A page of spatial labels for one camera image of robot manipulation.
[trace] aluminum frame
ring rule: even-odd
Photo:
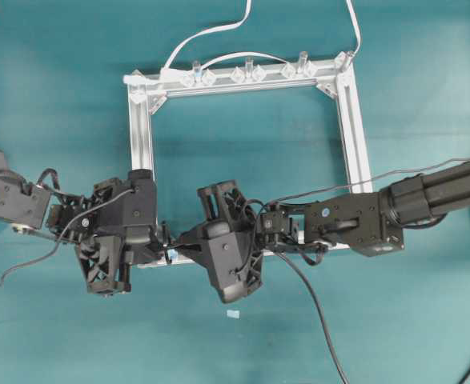
[[[175,75],[170,77],[144,75],[137,70],[124,76],[130,115],[132,169],[152,170],[155,177],[151,116],[169,99],[315,86],[335,101],[348,183],[369,180],[371,173],[352,57],[340,52],[333,59],[310,61],[307,53],[302,52],[295,63],[255,67],[253,59],[246,58],[242,69],[209,70],[195,62],[191,71],[175,71]],[[373,186],[371,182],[365,182],[353,186],[350,191],[372,192]],[[341,245],[335,249],[347,249],[347,246]],[[173,259],[172,265],[192,262],[176,253]],[[166,263],[162,261],[149,266],[160,265]]]

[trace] black plastic part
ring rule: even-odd
[[[307,204],[304,241],[348,244],[366,256],[401,250],[404,248],[403,230],[386,218],[385,208],[378,192],[345,194]]]
[[[121,263],[122,248],[119,236],[93,238],[86,247],[75,248],[87,292],[110,296],[131,291],[129,266]]]
[[[114,202],[73,222],[63,235],[78,243],[75,251],[87,291],[103,296],[130,292],[130,267],[164,257],[163,244],[156,238],[152,173],[133,170],[126,181],[110,178],[100,182],[94,185],[90,198],[66,198],[65,203],[52,206],[46,222],[52,232],[61,234],[77,215],[114,198]]]
[[[421,175],[395,182],[384,192],[393,208],[391,215],[401,225],[431,217]]]
[[[262,285],[262,262],[261,253],[254,252],[245,263],[254,225],[242,212],[246,199],[233,180],[197,192],[206,221],[181,234],[177,249],[207,270],[222,302],[248,296]]]
[[[0,170],[8,170],[2,152]],[[0,219],[39,229],[50,201],[50,192],[34,185],[25,187],[22,190],[18,181],[0,178]]]

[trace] teal table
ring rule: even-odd
[[[243,8],[0,2],[0,149],[10,165],[31,180],[52,166],[78,194],[124,178],[122,76],[156,71],[183,38]],[[358,0],[356,9],[372,173],[470,156],[470,1]],[[197,39],[177,64],[237,50],[329,57],[352,39],[341,0],[259,0],[244,27]],[[195,190],[212,182],[236,178],[266,200],[345,181],[332,100],[314,89],[175,100],[155,115],[155,162],[159,217],[176,234],[203,219]],[[303,266],[352,384],[455,383],[470,363],[470,210],[411,232],[398,254],[340,251]],[[50,248],[0,222],[0,273]],[[85,293],[64,246],[0,290],[0,384],[338,382],[302,282],[273,258],[263,280],[225,306],[196,265],[134,269],[132,294],[102,299]]]

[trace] small white object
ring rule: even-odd
[[[216,80],[217,77],[210,70],[206,70],[201,78],[201,81],[205,86],[213,86]]]
[[[316,71],[318,70],[317,66],[312,62],[308,61],[306,66],[304,67],[303,74],[304,76],[308,76],[309,78],[313,78],[316,75]]]
[[[292,64],[290,64],[289,62],[287,62],[283,66],[283,69],[281,70],[281,74],[285,78],[293,78],[293,77],[295,77],[295,67]]]
[[[261,66],[257,66],[252,72],[252,78],[257,82],[261,82],[266,76],[267,72]]]
[[[231,73],[231,80],[233,80],[236,83],[241,83],[243,80],[245,80],[245,73],[238,67],[233,70]]]
[[[240,311],[239,310],[227,310],[226,315],[229,318],[240,318]]]

